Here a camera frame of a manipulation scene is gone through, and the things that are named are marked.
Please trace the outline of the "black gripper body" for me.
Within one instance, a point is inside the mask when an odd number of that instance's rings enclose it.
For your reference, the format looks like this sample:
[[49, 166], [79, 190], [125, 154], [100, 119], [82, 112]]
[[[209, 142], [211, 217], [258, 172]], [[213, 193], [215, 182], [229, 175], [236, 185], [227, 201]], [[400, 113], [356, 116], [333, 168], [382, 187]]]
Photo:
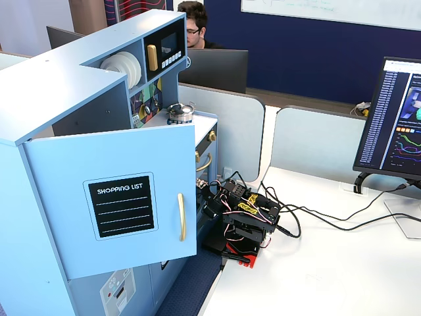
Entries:
[[220, 196], [221, 192], [219, 190], [214, 194], [210, 186], [205, 186], [203, 188], [203, 198], [205, 200], [203, 213], [211, 219], [221, 215], [227, 210], [227, 207], [222, 203]]

